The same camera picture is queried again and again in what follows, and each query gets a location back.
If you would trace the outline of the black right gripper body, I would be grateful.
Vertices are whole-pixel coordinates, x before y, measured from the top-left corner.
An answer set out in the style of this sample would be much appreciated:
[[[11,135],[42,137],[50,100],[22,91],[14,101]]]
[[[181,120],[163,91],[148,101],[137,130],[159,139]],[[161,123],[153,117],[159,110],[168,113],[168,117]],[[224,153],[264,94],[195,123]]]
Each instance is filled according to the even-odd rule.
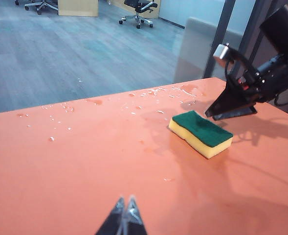
[[[244,56],[236,58],[245,71],[244,81],[236,79],[247,103],[263,103],[288,89],[288,53],[278,54],[255,68]]]

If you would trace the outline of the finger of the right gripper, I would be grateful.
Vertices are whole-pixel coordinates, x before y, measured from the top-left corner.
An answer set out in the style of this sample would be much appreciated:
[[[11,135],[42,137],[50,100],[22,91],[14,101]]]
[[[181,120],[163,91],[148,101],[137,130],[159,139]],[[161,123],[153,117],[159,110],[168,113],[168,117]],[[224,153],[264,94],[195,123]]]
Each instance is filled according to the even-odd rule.
[[[206,115],[224,115],[226,113],[244,112],[248,104],[242,96],[237,80],[232,74],[226,76],[226,86],[218,98],[205,111]]]
[[[212,117],[213,120],[253,115],[257,113],[254,105],[255,103],[247,103],[238,96],[221,94],[204,112],[204,114],[208,118]]]

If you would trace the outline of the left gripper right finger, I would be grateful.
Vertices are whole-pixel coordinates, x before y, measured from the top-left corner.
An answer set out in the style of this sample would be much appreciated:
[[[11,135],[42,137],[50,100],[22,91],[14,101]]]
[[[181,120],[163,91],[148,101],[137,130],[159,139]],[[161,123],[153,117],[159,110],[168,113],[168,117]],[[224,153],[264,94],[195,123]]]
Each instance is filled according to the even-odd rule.
[[[124,235],[147,235],[135,197],[131,196],[123,215]]]

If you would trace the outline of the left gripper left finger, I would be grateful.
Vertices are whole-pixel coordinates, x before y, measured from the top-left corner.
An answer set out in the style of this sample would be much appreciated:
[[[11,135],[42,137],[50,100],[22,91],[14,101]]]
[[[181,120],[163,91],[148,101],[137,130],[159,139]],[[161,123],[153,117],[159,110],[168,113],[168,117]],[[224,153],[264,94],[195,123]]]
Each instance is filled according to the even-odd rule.
[[[122,214],[124,212],[125,200],[124,197],[120,197],[114,204],[109,215],[102,223],[100,228],[95,233],[96,235],[115,235],[120,227]]]

